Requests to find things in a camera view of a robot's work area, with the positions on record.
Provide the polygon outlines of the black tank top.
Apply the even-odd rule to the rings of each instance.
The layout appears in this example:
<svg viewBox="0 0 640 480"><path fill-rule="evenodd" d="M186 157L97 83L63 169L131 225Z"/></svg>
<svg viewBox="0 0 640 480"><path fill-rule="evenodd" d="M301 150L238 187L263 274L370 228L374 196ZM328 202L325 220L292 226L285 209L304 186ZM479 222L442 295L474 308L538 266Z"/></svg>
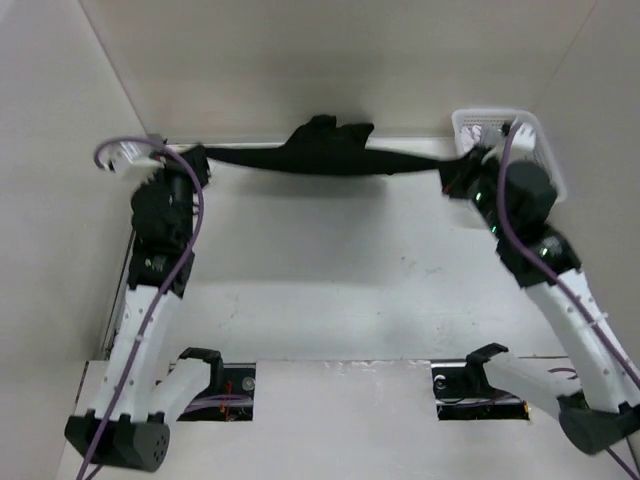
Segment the black tank top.
<svg viewBox="0 0 640 480"><path fill-rule="evenodd" d="M368 122L337 124L331 115L316 115L300 125L278 147L206 147L207 158L240 167L299 175L375 176L450 170L467 156L443 159L369 148L374 131Z"/></svg>

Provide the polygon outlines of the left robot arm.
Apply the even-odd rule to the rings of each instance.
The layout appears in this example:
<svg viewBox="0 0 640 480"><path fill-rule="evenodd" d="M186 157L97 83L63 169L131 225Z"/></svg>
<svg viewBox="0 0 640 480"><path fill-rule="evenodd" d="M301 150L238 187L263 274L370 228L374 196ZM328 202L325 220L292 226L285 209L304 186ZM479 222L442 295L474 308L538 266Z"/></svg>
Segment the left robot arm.
<svg viewBox="0 0 640 480"><path fill-rule="evenodd" d="M94 162L137 187L120 326L95 397L65 426L66 440L83 458L79 479L94 478L104 466L157 471L171 423L197 394L219 395L225 377L219 352L189 348L162 381L155 379L204 220L203 190L211 176L204 146L176 152L161 141L116 137L95 148Z"/></svg>

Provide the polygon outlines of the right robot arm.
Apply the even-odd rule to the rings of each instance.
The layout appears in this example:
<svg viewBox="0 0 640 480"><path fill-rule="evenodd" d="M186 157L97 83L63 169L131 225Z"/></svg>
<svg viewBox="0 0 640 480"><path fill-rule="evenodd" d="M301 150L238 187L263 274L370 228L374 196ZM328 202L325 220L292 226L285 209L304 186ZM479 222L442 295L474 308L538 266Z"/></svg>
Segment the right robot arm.
<svg viewBox="0 0 640 480"><path fill-rule="evenodd" d="M519 160L502 167L474 149L440 168L442 192L468 200L497 240L496 252L546 318L577 381L548 377L498 343L465 358L459 385L476 398L513 394L556 419L587 455L639 430L639 372L614 340L590 292L581 262L548 221L557 191L543 167Z"/></svg>

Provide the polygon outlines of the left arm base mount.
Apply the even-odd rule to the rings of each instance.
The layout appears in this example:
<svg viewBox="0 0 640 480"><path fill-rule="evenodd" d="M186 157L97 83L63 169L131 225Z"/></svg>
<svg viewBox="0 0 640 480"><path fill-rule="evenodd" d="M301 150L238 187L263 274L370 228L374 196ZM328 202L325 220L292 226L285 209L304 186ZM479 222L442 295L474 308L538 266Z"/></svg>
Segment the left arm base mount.
<svg viewBox="0 0 640 480"><path fill-rule="evenodd" d="M253 420L255 363L226 363L219 351L198 347L185 349L178 359L195 359L210 367L209 384L190 401L179 422Z"/></svg>

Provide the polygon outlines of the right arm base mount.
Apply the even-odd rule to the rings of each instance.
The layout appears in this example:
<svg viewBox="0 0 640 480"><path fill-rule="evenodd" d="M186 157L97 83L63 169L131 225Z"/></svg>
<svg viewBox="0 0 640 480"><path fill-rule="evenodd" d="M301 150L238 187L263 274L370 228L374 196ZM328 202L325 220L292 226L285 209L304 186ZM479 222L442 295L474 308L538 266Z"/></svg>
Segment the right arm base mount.
<svg viewBox="0 0 640 480"><path fill-rule="evenodd" d="M529 408L519 397L489 385L483 367L492 357L505 353L503 345L491 343L464 359L431 363L433 394L439 421L528 421Z"/></svg>

